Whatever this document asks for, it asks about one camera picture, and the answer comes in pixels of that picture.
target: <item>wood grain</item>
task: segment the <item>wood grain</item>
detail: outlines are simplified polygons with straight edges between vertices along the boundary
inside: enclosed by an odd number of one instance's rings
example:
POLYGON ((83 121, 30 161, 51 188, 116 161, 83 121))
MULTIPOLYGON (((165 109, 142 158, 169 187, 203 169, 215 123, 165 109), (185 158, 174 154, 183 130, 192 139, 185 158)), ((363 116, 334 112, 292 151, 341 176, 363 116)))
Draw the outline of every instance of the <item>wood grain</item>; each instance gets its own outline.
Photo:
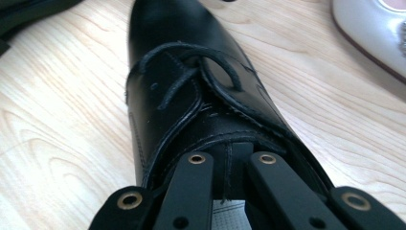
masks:
MULTIPOLYGON (((406 220, 406 85, 353 48, 325 0, 202 1, 337 186, 406 220)), ((130 0, 36 21, 0 58, 0 229, 85 229, 135 183, 124 85, 130 0)))

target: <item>light wood surface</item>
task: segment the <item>light wood surface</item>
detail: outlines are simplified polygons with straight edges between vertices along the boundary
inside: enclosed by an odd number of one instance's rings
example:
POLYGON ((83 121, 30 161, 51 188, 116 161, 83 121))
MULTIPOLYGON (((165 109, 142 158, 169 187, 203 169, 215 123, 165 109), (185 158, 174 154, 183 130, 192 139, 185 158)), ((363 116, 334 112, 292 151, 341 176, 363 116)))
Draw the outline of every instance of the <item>light wood surface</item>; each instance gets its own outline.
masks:
MULTIPOLYGON (((132 0, 86 0, 0 58, 0 229, 86 229, 135 183, 124 103, 132 0)), ((337 186, 406 220, 406 85, 337 31, 327 0, 204 0, 337 186)))

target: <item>shoe upper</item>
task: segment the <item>shoe upper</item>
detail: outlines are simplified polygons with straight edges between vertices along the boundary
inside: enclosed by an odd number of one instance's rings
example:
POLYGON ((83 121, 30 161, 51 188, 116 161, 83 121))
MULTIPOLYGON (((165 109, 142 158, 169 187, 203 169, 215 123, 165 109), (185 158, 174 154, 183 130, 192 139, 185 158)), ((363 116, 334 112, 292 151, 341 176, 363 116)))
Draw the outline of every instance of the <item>shoe upper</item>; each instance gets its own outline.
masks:
POLYGON ((287 125, 233 38, 195 0, 138 0, 130 19, 127 104, 149 189, 167 183, 179 157, 214 157, 214 197, 244 198, 255 151, 281 155, 314 191, 332 187, 287 125))

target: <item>black shoelace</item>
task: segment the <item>black shoelace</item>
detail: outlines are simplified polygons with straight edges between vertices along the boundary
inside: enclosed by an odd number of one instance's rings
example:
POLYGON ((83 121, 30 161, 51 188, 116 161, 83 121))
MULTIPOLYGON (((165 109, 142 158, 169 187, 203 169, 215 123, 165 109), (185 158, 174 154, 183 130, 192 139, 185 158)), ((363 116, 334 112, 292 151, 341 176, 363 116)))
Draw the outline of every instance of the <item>black shoelace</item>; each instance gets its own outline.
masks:
POLYGON ((161 101, 160 105, 158 106, 158 109, 163 110, 168 107, 168 104, 172 100, 173 96, 176 94, 176 92, 190 79, 193 79, 198 75, 198 72, 200 71, 199 67, 190 67, 189 65, 185 64, 186 60, 189 58, 209 58, 213 60, 215 63, 217 63, 221 68, 224 69, 224 71, 229 75, 233 87, 237 91, 242 91, 242 85, 241 82, 238 78, 237 72, 234 70, 234 68, 227 62, 227 60, 224 58, 225 56, 230 57, 220 51, 217 50, 212 50, 203 46, 199 45, 192 45, 192 44, 187 44, 187 43, 182 43, 182 42, 171 42, 171 43, 166 43, 163 45, 160 45, 156 47, 155 49, 149 51, 146 55, 144 55, 140 61, 137 62, 135 66, 135 70, 141 73, 142 75, 146 73, 147 71, 147 65, 157 56, 163 54, 165 51, 170 50, 170 49, 184 49, 187 52, 185 52, 183 55, 176 57, 177 59, 175 60, 177 63, 182 64, 182 68, 184 69, 183 74, 179 76, 179 79, 176 80, 169 88, 168 92, 165 94, 163 100, 161 101))

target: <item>white object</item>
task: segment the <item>white object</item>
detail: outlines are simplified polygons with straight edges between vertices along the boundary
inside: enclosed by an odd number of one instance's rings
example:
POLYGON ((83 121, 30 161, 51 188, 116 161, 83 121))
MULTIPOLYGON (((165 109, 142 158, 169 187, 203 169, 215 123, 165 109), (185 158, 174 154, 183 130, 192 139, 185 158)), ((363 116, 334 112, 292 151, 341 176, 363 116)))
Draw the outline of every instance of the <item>white object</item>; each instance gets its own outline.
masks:
POLYGON ((406 79, 406 10, 383 0, 334 0, 332 10, 350 39, 378 64, 406 79))

